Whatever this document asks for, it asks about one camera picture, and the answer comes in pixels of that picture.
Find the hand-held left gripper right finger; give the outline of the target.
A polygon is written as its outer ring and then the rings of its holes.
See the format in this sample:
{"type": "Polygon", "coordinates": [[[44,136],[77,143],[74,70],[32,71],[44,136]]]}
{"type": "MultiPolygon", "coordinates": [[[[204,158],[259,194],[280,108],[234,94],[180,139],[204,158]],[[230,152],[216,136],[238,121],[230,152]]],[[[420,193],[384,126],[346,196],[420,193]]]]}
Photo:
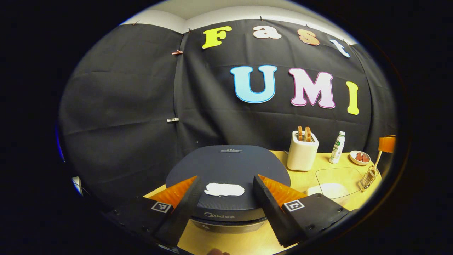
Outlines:
{"type": "Polygon", "coordinates": [[[356,214],[321,193],[308,196],[260,174],[253,192],[283,247],[314,239],[356,214]]]}

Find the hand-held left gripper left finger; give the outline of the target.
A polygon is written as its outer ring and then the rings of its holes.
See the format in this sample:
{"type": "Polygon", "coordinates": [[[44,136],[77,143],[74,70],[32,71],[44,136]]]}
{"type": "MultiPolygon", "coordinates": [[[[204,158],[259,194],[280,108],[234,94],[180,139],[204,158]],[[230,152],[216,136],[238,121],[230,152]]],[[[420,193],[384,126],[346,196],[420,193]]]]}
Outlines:
{"type": "Polygon", "coordinates": [[[136,197],[106,216],[143,242],[175,248],[197,208],[204,187],[193,176],[150,197],[136,197]]]}

